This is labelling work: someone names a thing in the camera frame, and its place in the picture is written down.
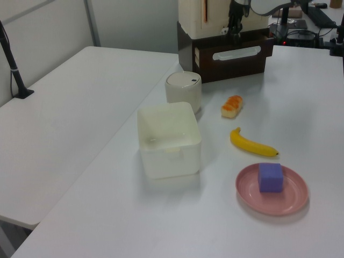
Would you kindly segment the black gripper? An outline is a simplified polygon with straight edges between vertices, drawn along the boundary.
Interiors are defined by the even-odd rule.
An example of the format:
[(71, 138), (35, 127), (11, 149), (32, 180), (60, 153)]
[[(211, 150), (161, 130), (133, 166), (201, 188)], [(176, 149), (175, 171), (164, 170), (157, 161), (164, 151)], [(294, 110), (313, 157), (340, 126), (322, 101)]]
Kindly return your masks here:
[(231, 0), (230, 9), (228, 12), (228, 32), (231, 36), (236, 35), (236, 42), (241, 43), (241, 32), (243, 25), (240, 24), (243, 16), (247, 17), (249, 14), (249, 1), (247, 0)]

